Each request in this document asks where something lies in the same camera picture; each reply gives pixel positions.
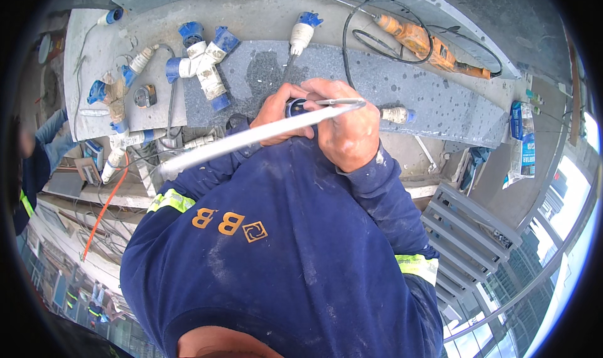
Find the tape measure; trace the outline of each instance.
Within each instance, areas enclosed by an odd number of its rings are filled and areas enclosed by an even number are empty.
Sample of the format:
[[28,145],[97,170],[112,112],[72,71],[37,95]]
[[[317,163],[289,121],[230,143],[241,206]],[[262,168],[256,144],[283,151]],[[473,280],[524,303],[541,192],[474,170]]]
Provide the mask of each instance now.
[[134,92],[134,103],[138,108],[149,108],[154,106],[157,103],[155,86],[152,84],[140,86],[140,88]]

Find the hand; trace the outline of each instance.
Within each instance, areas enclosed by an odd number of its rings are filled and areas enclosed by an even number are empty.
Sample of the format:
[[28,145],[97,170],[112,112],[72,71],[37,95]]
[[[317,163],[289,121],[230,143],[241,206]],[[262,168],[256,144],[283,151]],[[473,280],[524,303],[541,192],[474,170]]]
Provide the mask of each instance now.
[[[313,78],[302,82],[309,94],[304,109],[322,108],[312,100],[360,98],[360,95],[343,81]],[[318,145],[333,164],[344,172],[352,172],[366,165],[379,149],[380,113],[376,106],[366,106],[333,119],[318,123]]]
[[[271,122],[282,120],[285,118],[285,104],[290,98],[306,98],[307,91],[304,91],[301,87],[296,84],[283,83],[276,94],[270,95],[266,98],[262,109],[258,113],[255,120],[249,124],[250,128],[260,127]],[[283,133],[280,136],[272,137],[266,141],[260,141],[262,146],[271,146],[273,144],[281,143],[293,136],[307,137],[309,139],[314,138],[314,130],[311,127],[300,128],[292,130],[287,133]]]

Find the orange cable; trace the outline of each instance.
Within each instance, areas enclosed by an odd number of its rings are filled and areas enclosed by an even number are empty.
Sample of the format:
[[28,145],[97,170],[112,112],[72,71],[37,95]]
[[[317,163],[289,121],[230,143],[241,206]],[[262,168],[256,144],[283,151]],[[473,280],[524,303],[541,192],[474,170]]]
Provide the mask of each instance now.
[[92,228],[92,232],[90,233],[90,237],[88,238],[88,242],[86,243],[86,249],[84,249],[84,254],[81,257],[82,262],[86,261],[86,255],[88,254],[88,249],[90,248],[90,244],[92,243],[92,238],[94,237],[94,233],[96,232],[96,227],[98,227],[98,224],[101,222],[102,215],[105,213],[105,210],[107,210],[109,203],[111,202],[111,199],[113,198],[113,196],[115,196],[115,194],[117,193],[117,189],[119,189],[119,186],[121,185],[121,183],[124,182],[125,175],[128,174],[128,165],[129,164],[130,164],[130,158],[128,158],[128,153],[126,152],[125,153],[124,174],[121,175],[121,178],[117,182],[117,185],[115,186],[115,188],[113,188],[113,191],[109,195],[109,198],[107,198],[107,201],[102,206],[101,212],[98,213],[98,218],[96,219],[96,223],[94,224],[94,227]]

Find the electrical box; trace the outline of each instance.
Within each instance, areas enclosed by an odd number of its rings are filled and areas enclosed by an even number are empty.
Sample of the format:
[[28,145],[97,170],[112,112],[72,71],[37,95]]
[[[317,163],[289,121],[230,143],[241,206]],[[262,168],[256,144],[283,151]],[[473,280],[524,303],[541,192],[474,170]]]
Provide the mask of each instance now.
[[84,158],[92,158],[96,169],[102,171],[104,166],[104,158],[102,156],[103,148],[98,142],[94,140],[86,141],[86,149],[84,150]]

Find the printed logo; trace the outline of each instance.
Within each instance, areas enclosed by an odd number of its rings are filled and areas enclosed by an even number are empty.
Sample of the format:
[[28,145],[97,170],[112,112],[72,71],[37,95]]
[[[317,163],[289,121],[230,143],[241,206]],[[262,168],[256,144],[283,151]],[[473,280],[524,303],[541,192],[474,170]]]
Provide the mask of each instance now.
[[263,227],[261,221],[257,221],[252,224],[243,226],[243,232],[245,233],[247,241],[249,241],[250,243],[253,241],[258,241],[261,238],[268,236],[268,233]]

